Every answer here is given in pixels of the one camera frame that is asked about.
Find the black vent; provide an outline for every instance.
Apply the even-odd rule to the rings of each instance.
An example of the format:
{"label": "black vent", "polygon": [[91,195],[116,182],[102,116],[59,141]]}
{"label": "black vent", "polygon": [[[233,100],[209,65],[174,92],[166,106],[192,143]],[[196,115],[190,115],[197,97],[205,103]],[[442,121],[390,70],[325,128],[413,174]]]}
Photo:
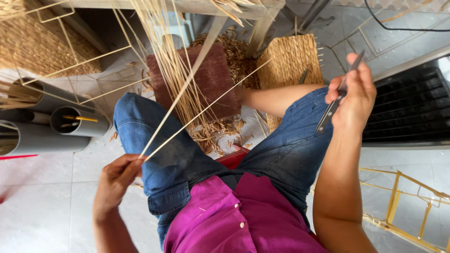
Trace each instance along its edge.
{"label": "black vent", "polygon": [[450,140],[450,92],[436,63],[426,63],[375,83],[377,98],[363,143]]}

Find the black cable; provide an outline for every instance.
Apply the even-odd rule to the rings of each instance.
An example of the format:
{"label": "black cable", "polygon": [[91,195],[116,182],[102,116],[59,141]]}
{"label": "black cable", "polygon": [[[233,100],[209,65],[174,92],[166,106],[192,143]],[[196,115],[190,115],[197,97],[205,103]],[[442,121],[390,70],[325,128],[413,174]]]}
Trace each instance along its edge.
{"label": "black cable", "polygon": [[409,28],[387,28],[384,26],[377,17],[375,17],[375,14],[370,9],[369,5],[367,4],[367,0],[364,0],[364,3],[366,4],[367,9],[369,10],[372,17],[375,19],[375,21],[380,24],[381,27],[383,27],[386,30],[392,30],[392,31],[418,31],[418,32],[450,32],[450,30],[434,30],[434,29],[409,29]]}

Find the person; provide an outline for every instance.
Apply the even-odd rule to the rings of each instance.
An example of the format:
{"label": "person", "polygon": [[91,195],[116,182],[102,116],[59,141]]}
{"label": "person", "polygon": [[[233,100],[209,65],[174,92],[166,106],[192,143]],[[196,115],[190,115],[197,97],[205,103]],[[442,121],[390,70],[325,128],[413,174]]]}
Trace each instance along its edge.
{"label": "person", "polygon": [[[347,56],[350,65],[356,57]],[[362,132],[376,96],[364,62],[348,73],[348,94],[332,125],[323,134],[315,131],[342,79],[334,78],[329,87],[238,90],[243,105],[283,121],[234,170],[205,155],[186,131],[143,163],[139,153],[166,110],[125,94],[116,105],[114,125],[127,154],[103,168],[94,200],[98,251],[137,252],[118,206],[141,171],[164,252],[376,252],[362,227],[358,178]],[[170,116],[146,154],[180,128]],[[320,167],[315,236],[305,215],[306,196]]]}

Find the purple shirt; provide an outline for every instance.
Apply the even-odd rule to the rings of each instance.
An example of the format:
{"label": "purple shirt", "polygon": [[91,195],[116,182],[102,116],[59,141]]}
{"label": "purple shirt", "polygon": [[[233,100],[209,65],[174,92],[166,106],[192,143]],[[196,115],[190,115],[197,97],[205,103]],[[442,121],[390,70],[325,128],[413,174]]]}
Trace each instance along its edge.
{"label": "purple shirt", "polygon": [[164,252],[327,252],[266,176],[245,173],[232,191],[218,176],[191,189]]}

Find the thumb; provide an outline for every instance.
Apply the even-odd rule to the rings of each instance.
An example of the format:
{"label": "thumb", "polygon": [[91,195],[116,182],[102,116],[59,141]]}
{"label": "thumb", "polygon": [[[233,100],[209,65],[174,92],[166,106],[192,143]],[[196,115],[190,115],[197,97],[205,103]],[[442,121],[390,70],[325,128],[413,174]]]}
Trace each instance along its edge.
{"label": "thumb", "polygon": [[122,184],[129,186],[136,177],[137,172],[141,169],[144,160],[138,159],[130,163],[124,172],[117,178],[117,180]]}

